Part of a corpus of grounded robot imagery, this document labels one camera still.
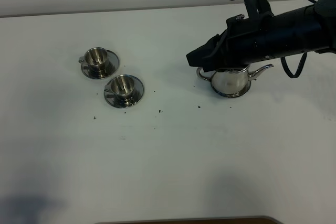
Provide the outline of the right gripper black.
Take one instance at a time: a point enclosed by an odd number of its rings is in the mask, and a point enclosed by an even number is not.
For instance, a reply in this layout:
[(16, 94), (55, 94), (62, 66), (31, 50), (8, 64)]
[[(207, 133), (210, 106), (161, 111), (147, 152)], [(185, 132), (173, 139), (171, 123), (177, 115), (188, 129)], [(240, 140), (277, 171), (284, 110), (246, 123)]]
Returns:
[(267, 0), (244, 0), (248, 18), (243, 15), (226, 21), (227, 29), (210, 38), (204, 45), (186, 55), (191, 67), (201, 67), (206, 72), (219, 68), (239, 68), (262, 61), (262, 23), (273, 13)]

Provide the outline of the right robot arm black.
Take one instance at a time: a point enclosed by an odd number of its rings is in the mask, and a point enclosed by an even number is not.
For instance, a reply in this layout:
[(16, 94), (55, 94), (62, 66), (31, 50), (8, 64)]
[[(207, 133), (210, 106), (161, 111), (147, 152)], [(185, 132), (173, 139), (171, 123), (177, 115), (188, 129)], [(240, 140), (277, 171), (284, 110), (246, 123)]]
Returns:
[(187, 54), (188, 64), (208, 72), (311, 51), (335, 53), (335, 0), (308, 1), (274, 15), (267, 0), (244, 0), (248, 17), (229, 18), (222, 34)]

